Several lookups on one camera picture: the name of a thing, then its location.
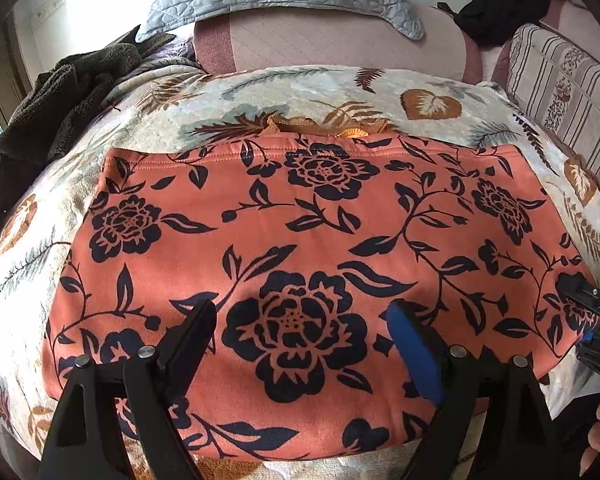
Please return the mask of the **orange floral garment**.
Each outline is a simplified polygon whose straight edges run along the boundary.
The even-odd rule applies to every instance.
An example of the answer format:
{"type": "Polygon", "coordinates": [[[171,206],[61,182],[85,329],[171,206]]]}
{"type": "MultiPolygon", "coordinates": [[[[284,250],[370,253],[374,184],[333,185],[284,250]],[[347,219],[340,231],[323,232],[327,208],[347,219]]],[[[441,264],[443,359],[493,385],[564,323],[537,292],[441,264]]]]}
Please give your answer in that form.
{"type": "Polygon", "coordinates": [[[295,460],[415,439],[432,414],[388,307],[470,352],[549,372],[596,323],[558,292],[585,271],[521,152],[410,136],[110,150],[42,353],[58,398],[79,356],[125,361],[201,301],[218,325],[172,408],[194,453],[295,460]]]}

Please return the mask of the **leaf-patterned cream blanket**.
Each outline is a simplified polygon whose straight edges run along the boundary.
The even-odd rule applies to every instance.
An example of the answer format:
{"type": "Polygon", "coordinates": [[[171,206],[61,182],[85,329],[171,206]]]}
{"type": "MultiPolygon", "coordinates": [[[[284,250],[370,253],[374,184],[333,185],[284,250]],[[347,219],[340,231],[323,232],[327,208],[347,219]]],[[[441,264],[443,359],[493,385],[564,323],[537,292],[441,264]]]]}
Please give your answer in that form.
{"type": "MultiPolygon", "coordinates": [[[[20,197],[0,234],[0,422],[27,451],[41,455],[52,422],[57,398],[46,392],[42,370],[47,322],[107,153],[120,148],[176,154],[251,139],[268,129],[323,139],[394,134],[472,150],[511,145],[580,252],[580,273],[600,282],[600,191],[577,159],[490,84],[353,67],[279,67],[225,76],[189,66],[145,68],[114,87],[74,147],[20,197]]],[[[545,379],[553,413],[588,381],[573,348],[549,372],[537,374],[545,379]]],[[[382,478],[406,459],[406,442],[321,458],[249,461],[261,477],[320,472],[382,478]]]]}

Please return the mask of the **striped floral folded quilt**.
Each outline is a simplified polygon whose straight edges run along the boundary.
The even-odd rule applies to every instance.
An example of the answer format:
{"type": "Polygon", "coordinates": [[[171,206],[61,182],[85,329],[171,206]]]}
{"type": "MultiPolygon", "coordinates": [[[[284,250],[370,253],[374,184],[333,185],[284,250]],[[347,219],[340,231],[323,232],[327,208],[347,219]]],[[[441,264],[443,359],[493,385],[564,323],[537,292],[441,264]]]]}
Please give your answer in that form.
{"type": "Polygon", "coordinates": [[[564,37],[524,25],[510,44],[505,89],[600,186],[600,63],[564,37]]]}

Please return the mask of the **black garment on bed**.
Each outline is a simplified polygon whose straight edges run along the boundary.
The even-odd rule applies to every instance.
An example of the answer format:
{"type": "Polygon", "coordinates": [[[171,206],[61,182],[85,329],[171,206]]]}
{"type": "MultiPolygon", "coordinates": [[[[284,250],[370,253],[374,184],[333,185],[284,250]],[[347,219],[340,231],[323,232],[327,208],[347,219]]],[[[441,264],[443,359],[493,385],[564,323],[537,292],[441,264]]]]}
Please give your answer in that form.
{"type": "Polygon", "coordinates": [[[502,46],[524,24],[538,24],[550,10],[553,0],[471,0],[458,12],[446,2],[437,9],[448,14],[454,23],[478,47],[502,46]]]}

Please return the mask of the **dark brown fleece blanket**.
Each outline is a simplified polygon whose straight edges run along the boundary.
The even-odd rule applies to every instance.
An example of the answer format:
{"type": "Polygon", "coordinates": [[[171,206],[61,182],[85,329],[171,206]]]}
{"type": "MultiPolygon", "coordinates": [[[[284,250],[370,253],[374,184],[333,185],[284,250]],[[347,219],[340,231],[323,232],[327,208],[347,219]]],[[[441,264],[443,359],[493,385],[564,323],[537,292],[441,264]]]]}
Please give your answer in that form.
{"type": "Polygon", "coordinates": [[[67,56],[36,78],[0,135],[0,234],[7,214],[40,173],[68,153],[119,79],[175,36],[141,42],[136,29],[97,51],[67,56]]]}

